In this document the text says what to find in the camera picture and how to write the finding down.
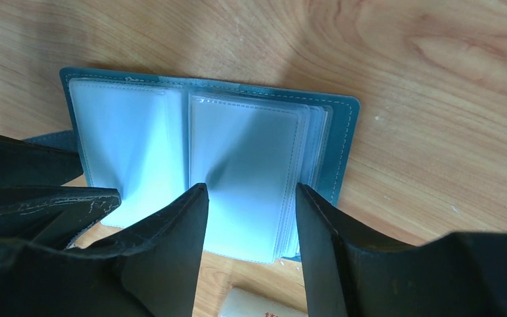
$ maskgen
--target blue leather border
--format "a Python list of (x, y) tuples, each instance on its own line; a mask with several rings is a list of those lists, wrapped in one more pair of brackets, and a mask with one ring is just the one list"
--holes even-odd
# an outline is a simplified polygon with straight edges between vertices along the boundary
[(324, 94), (320, 92), (309, 92), (303, 90), (291, 90), (283, 88), (262, 87), (243, 85), (226, 81), (212, 79), (196, 79), (184, 77), (169, 77), (159, 75), (146, 75), (128, 73), (123, 71), (109, 71), (105, 69), (91, 69), (66, 67), (59, 72), (61, 82), (65, 90), (65, 97), (73, 123), (73, 129), (77, 137), (77, 146), (81, 152), (78, 142), (78, 129), (73, 105), (69, 94), (69, 81), (74, 78), (89, 78), (103, 81), (115, 81), (134, 85), (154, 85), (172, 88), (198, 88), (208, 92), (226, 92), (234, 95), (256, 97), (268, 100), (279, 100), (285, 102), (298, 102), (316, 106), (331, 106), (333, 117), (329, 129), (327, 147), (321, 164), (321, 171), (316, 180), (315, 190), (332, 205), (339, 202), (341, 185), (347, 167), (347, 158), (351, 149), (351, 143), (355, 134), (355, 125), (360, 111), (360, 102), (352, 96), (339, 94)]

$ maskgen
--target white speck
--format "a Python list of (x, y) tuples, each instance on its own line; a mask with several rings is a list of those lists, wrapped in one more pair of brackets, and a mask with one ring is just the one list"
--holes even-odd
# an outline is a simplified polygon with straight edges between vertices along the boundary
[(461, 217), (461, 213), (459, 212), (459, 210), (457, 210), (457, 208), (456, 208), (454, 205), (452, 205), (452, 210), (453, 210), (455, 213), (457, 213), (457, 216), (458, 216), (458, 217)]

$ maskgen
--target wooden table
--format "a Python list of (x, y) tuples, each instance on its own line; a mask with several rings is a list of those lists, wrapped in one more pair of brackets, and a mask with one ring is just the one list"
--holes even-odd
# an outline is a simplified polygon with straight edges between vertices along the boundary
[[(71, 127), (66, 65), (354, 95), (344, 212), (413, 244), (507, 231), (507, 0), (0, 1), (0, 134)], [(283, 264), (205, 254), (195, 315), (231, 284), (306, 309)]]

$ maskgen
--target open wallet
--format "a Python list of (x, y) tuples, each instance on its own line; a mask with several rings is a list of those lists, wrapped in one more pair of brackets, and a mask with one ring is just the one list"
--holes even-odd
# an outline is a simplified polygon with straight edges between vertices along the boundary
[(273, 263), (300, 255), (298, 182), (337, 204), (354, 97), (102, 69), (60, 75), (88, 185), (121, 195), (104, 225), (128, 227), (206, 183), (204, 249)]

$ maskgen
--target blue wallet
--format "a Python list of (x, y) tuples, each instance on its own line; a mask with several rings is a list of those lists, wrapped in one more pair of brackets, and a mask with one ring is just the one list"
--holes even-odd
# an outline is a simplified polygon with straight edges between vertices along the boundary
[(102, 69), (60, 75), (89, 186), (121, 194), (104, 225), (128, 227), (204, 182), (204, 249), (272, 263), (300, 255), (298, 182), (337, 205), (360, 108), (351, 96)]

